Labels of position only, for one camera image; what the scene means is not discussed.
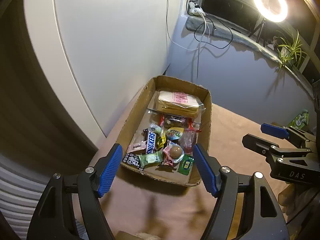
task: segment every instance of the charger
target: charger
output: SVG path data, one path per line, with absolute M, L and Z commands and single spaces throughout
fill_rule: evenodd
M 189 2 L 189 14 L 190 13 L 195 16 L 201 16 L 201 14 L 205 16 L 205 12 L 202 10 L 202 8 L 192 1 Z

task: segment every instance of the white wall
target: white wall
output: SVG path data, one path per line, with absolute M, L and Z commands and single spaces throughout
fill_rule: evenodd
M 182 46 L 196 48 L 198 42 L 193 33 L 185 29 L 187 16 L 183 13 L 173 40 Z M 212 38 L 211 43 L 220 48 L 227 44 L 216 38 Z M 200 53 L 198 79 L 196 66 L 197 51 L 171 46 L 167 75 L 203 85 L 210 90 L 213 103 L 260 124 L 287 125 L 306 108 L 310 113 L 311 128 L 316 126 L 313 102 L 307 93 L 287 72 L 275 72 L 276 63 L 261 53 L 234 42 L 226 49 L 207 45 Z
M 61 37 L 80 90 L 107 135 L 151 77 L 167 65 L 166 0 L 55 0 Z M 169 30 L 180 0 L 170 0 Z
M 181 0 L 169 0 L 172 34 Z M 167 68 L 166 0 L 25 0 L 39 63 L 70 116 L 99 147 L 151 77 Z

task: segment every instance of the white cable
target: white cable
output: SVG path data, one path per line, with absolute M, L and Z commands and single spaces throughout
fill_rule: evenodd
M 168 37 L 169 37 L 170 41 L 172 41 L 172 43 L 176 44 L 176 45 L 179 46 L 180 48 L 186 49 L 186 50 L 188 50 L 188 51 L 195 51 L 195 50 L 197 50 L 197 49 L 199 50 L 200 48 L 204 48 L 204 47 L 206 46 L 207 41 L 209 40 L 209 36 L 210 36 L 209 26 L 208 26 L 208 24 L 207 24 L 204 16 L 201 14 L 201 17 L 204 19 L 205 24 L 204 24 L 204 31 L 203 31 L 203 33 L 202 33 L 202 36 L 201 36 L 201 40 L 200 40 L 200 42 L 199 42 L 199 45 L 198 45 L 198 47 L 195 48 L 195 49 L 188 49 L 188 48 L 185 48 L 185 47 L 183 47 L 183 46 L 175 43 L 175 42 L 170 38 L 169 30 L 168 30 L 168 9 L 169 9 L 169 0 L 167 0 L 167 10 L 166 10 L 166 16 L 165 16 L 165 25 L 166 25 L 167 34 L 168 34 Z M 202 38 L 203 38 L 203 36 L 204 36 L 204 34 L 205 34 L 205 31 L 206 31 L 206 28 L 207 28 L 207 27 L 208 27 L 208 30 L 209 30 L 209 35 L 208 35 L 208 37 L 207 37 L 207 41 L 205 42 L 204 46 L 200 47 Z
M 201 17 L 203 18 L 203 20 L 204 20 L 204 31 L 205 31 L 205 28 L 208 27 L 208 37 L 210 37 L 210 28 L 209 28 L 209 25 L 208 25 L 207 21 L 205 20 L 204 15 L 202 14 L 202 12 L 198 11 L 198 13 L 200 14 L 200 16 L 201 16 Z M 204 36 L 204 33 L 203 33 L 202 36 L 201 36 L 201 39 L 200 39 L 200 41 L 199 41 L 199 46 L 198 46 L 197 78 L 198 78 L 198 75 L 199 75 L 200 44 L 201 44 L 201 42 L 202 42 L 203 36 Z

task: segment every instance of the blue gripper pad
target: blue gripper pad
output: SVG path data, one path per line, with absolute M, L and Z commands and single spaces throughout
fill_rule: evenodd
M 122 159 L 122 147 L 120 144 L 118 144 L 116 149 L 112 148 L 111 151 L 108 153 L 108 155 L 112 154 L 112 156 L 100 176 L 100 186 L 97 190 L 99 197 L 102 197 L 110 190 L 111 184 L 115 178 Z
M 201 149 L 199 148 L 198 144 L 196 144 L 193 147 L 193 157 L 195 159 L 195 164 L 198 168 L 198 171 L 200 173 L 200 176 L 203 180 L 203 184 L 205 186 L 205 189 L 211 193 L 212 196 L 215 196 L 218 193 L 218 188 L 216 184 L 216 176 L 212 172 L 208 162 L 206 161 L 205 157 L 203 154 L 207 154 L 206 152 L 202 153 L 204 149 L 202 146 L 200 146 Z
M 261 132 L 271 135 L 273 137 L 277 137 L 280 139 L 288 139 L 289 133 L 285 128 L 274 126 L 271 124 L 263 123 L 260 127 Z

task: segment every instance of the candy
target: candy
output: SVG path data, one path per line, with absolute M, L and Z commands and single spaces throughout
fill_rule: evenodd
M 165 124 L 170 127 L 182 127 L 186 124 L 187 119 L 181 116 L 167 115 L 165 117 Z
M 148 130 L 158 134 L 161 134 L 162 132 L 162 128 L 159 125 L 157 125 L 155 121 L 152 121 Z
M 183 134 L 183 128 L 181 127 L 169 128 L 166 133 L 167 138 L 172 141 L 181 138 L 182 134 Z
M 127 153 L 144 150 L 146 147 L 147 147 L 147 141 L 130 144 L 128 146 Z
M 178 156 L 178 158 L 176 158 L 176 159 L 172 158 L 169 153 L 169 151 L 175 146 L 177 146 L 181 149 L 181 155 Z M 165 161 L 172 167 L 174 166 L 174 163 L 179 163 L 184 156 L 184 152 L 183 152 L 182 148 L 177 144 L 170 144 L 169 146 L 167 146 L 166 148 L 163 149 L 163 153 L 164 153 L 164 156 L 166 156 L 166 158 L 164 158 Z
M 182 148 L 179 145 L 174 145 L 169 150 L 170 157 L 173 159 L 178 159 L 182 154 Z
M 175 144 L 173 141 L 167 140 L 167 142 L 165 143 L 165 147 Z
M 139 170 L 141 170 L 141 164 L 140 164 L 140 159 L 139 159 L 138 155 L 135 155 L 133 153 L 127 153 L 124 156 L 122 162 L 127 163 L 131 166 L 135 166 Z
M 193 162 L 194 162 L 193 157 L 189 155 L 184 155 L 182 161 L 180 162 L 178 172 L 183 175 L 188 175 L 191 170 Z
M 156 149 L 157 135 L 154 132 L 147 131 L 147 150 L 146 154 L 154 153 Z
M 151 163 L 162 162 L 162 151 L 158 151 L 150 154 L 138 155 L 140 159 L 141 168 Z
M 158 150 L 164 146 L 165 141 L 166 141 L 165 133 L 164 133 L 164 130 L 162 130 L 161 136 L 158 136 L 158 139 L 157 139 Z

